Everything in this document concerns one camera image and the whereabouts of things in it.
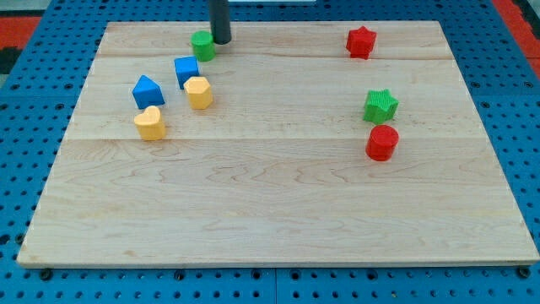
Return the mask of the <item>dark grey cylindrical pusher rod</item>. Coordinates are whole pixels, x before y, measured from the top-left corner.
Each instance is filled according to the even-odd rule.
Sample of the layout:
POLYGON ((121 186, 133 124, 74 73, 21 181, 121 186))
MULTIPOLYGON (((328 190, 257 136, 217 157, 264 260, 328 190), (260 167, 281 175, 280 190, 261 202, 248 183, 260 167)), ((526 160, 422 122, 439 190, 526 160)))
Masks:
POLYGON ((230 6, 228 0, 208 0, 208 13, 213 41, 228 44, 231 39, 230 6))

